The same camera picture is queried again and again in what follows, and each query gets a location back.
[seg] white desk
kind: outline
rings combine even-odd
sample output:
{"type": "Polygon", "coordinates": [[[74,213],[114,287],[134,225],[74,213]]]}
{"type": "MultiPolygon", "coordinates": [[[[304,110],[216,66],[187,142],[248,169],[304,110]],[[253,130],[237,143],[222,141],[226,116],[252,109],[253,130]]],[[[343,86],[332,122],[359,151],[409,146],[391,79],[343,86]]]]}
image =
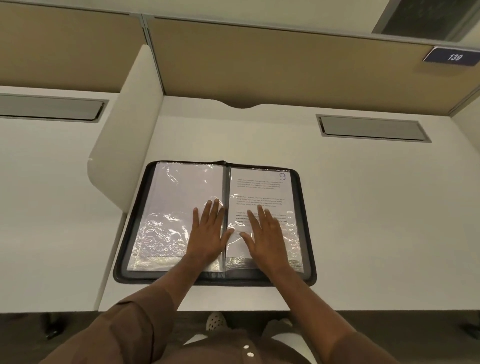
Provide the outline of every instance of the white desk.
{"type": "Polygon", "coordinates": [[[0,312],[96,310],[122,213],[86,161],[116,94],[0,92],[110,99],[99,123],[0,119],[0,312]]]}
{"type": "MultiPolygon", "coordinates": [[[[449,117],[165,97],[145,164],[300,174],[317,282],[337,310],[479,309],[480,156],[449,117]],[[322,137],[315,114],[419,120],[432,140],[322,137]]],[[[140,289],[110,274],[100,310],[140,289]]],[[[283,310],[275,288],[194,286],[180,310],[283,310]]]]}

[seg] left hand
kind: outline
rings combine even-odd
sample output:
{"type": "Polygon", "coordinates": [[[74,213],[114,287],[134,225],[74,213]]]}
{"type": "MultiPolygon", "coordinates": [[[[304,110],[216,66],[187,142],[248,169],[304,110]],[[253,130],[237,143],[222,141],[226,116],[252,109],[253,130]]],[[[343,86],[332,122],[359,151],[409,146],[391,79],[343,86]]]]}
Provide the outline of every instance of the left hand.
{"type": "Polygon", "coordinates": [[[225,208],[218,210],[219,200],[208,201],[205,205],[202,217],[198,219],[198,209],[193,209],[193,224],[190,239],[187,244],[185,257],[195,259],[206,267],[212,263],[225,249],[230,235],[235,229],[228,229],[220,237],[225,208]]]}

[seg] page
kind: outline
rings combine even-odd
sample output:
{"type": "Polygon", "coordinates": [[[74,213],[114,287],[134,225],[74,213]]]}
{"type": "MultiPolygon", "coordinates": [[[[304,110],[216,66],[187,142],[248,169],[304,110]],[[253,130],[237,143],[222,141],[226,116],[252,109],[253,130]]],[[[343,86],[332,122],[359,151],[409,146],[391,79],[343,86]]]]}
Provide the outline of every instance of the page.
{"type": "MultiPolygon", "coordinates": [[[[185,255],[193,208],[208,200],[223,205],[225,167],[158,162],[130,256],[128,270],[167,271],[185,255]]],[[[205,271],[223,271],[223,257],[205,271]]]]}
{"type": "Polygon", "coordinates": [[[226,269],[255,267],[240,232],[252,233],[247,210],[258,218],[262,205],[280,222],[290,265],[302,272],[290,172],[232,168],[229,195],[228,228],[235,232],[227,243],[226,269]]]}

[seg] white shoe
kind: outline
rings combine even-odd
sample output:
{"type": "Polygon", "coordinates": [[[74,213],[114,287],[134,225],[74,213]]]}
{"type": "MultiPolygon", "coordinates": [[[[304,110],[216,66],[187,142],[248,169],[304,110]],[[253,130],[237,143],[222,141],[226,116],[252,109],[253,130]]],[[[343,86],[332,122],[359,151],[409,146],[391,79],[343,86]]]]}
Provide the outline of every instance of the white shoe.
{"type": "Polygon", "coordinates": [[[222,328],[228,328],[227,320],[221,312],[212,312],[207,319],[206,330],[214,331],[222,328]]]}

